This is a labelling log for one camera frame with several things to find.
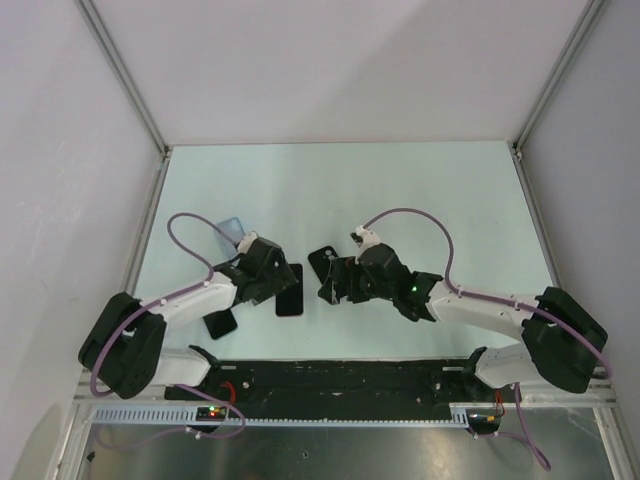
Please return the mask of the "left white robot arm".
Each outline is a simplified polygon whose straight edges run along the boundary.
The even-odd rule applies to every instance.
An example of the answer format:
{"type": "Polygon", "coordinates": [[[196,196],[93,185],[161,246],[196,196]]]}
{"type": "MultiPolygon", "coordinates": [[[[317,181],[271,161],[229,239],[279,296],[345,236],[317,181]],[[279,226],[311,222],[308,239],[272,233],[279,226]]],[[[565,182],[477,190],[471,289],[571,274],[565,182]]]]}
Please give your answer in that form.
{"type": "Polygon", "coordinates": [[[147,304],[126,292],[112,296],[78,353],[91,371],[92,394],[130,399],[151,385],[185,384],[201,399],[214,397],[222,376],[212,356],[196,346],[166,347],[166,334],[243,303],[260,304],[297,283],[276,243],[251,233],[238,253],[205,280],[147,304]]]}

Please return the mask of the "translucent blue phone case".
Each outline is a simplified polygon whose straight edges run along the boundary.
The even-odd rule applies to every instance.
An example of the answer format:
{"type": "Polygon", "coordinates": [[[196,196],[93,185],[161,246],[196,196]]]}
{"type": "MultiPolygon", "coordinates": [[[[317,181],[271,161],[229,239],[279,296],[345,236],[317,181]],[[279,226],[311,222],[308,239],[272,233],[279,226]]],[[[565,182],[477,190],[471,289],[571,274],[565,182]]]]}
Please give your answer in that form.
{"type": "Polygon", "coordinates": [[[220,250],[226,260],[232,260],[238,253],[237,246],[246,232],[238,217],[231,217],[217,224],[221,232],[217,233],[220,250]]]}

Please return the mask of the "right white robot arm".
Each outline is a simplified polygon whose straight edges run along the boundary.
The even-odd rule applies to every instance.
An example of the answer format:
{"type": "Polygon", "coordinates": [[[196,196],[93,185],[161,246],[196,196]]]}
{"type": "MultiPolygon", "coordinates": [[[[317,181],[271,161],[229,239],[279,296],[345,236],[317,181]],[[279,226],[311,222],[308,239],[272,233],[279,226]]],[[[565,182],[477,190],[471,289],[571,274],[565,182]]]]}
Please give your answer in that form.
{"type": "Polygon", "coordinates": [[[604,328],[560,288],[505,300],[451,289],[440,275],[410,270],[386,244],[360,257],[339,257],[324,247],[308,260],[321,284],[319,298],[331,305],[380,299],[412,322],[471,325],[513,339],[507,347],[479,347],[467,360],[462,388],[476,401],[508,384],[537,380],[582,394],[608,340],[604,328]]]}

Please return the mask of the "aluminium frame post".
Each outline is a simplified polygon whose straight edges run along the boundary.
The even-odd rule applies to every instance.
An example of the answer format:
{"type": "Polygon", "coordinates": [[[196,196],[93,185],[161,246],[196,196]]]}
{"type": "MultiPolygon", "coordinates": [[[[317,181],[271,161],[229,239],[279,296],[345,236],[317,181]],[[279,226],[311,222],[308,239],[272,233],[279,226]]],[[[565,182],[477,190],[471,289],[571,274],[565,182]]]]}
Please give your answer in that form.
{"type": "Polygon", "coordinates": [[[164,139],[153,115],[134,79],[125,59],[117,46],[109,27],[104,21],[97,5],[91,0],[76,0],[74,2],[80,15],[85,21],[96,44],[104,55],[125,97],[141,122],[143,130],[149,137],[154,149],[164,160],[170,147],[164,139]]]}
{"type": "Polygon", "coordinates": [[[569,75],[571,68],[577,61],[609,4],[610,1],[607,0],[590,0],[586,2],[549,75],[546,77],[541,91],[511,143],[511,150],[516,161],[522,160],[524,147],[552,100],[558,94],[562,83],[569,75]]]}

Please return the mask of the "black phone case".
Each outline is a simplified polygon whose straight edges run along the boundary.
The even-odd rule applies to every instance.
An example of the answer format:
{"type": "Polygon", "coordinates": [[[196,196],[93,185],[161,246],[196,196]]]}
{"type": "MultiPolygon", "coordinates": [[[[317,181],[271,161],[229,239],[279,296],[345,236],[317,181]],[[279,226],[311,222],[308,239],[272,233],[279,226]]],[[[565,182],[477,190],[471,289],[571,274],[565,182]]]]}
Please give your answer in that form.
{"type": "Polygon", "coordinates": [[[322,285],[333,284],[332,262],[338,257],[332,246],[324,246],[308,254],[309,264],[322,285]]]}

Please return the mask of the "black phone with pink edge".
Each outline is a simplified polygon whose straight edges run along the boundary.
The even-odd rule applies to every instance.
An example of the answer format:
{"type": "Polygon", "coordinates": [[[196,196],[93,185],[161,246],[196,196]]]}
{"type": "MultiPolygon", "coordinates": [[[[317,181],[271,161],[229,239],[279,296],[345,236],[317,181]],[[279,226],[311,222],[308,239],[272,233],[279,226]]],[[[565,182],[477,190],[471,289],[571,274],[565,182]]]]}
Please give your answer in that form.
{"type": "Polygon", "coordinates": [[[277,317],[296,317],[304,313],[303,266],[291,264],[297,283],[276,296],[275,314],[277,317]]]}

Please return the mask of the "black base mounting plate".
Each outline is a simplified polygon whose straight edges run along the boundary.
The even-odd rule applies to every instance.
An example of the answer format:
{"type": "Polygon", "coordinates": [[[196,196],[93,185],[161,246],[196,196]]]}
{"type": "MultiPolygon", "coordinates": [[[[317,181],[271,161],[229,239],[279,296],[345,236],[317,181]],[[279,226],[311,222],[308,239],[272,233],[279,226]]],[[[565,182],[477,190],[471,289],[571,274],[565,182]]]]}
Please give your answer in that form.
{"type": "Polygon", "coordinates": [[[197,390],[252,420],[449,420],[454,403],[493,404],[461,360],[219,361],[197,390]]]}

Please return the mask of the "right aluminium frame post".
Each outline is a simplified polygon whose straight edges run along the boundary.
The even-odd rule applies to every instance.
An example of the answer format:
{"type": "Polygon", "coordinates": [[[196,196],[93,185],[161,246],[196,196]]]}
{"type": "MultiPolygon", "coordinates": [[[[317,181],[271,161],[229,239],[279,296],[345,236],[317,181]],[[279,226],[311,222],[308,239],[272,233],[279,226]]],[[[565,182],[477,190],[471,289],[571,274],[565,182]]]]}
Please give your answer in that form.
{"type": "Polygon", "coordinates": [[[609,4],[610,1],[607,0],[590,0],[586,2],[549,75],[546,77],[541,91],[511,143],[511,150],[516,161],[522,160],[524,147],[552,100],[558,94],[562,83],[569,75],[571,68],[577,61],[609,4]]]}

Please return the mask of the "left aluminium frame post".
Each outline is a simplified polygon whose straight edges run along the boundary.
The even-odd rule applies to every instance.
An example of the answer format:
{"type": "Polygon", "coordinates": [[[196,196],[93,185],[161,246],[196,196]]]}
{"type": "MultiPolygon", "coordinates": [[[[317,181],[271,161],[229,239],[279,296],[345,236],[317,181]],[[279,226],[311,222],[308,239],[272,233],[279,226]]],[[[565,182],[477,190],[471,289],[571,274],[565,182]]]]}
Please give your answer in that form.
{"type": "Polygon", "coordinates": [[[104,55],[125,97],[141,122],[143,130],[149,137],[154,149],[164,160],[170,147],[164,139],[153,115],[134,79],[125,59],[117,46],[109,27],[104,21],[97,5],[91,0],[76,0],[74,2],[80,15],[85,21],[96,44],[104,55]]]}

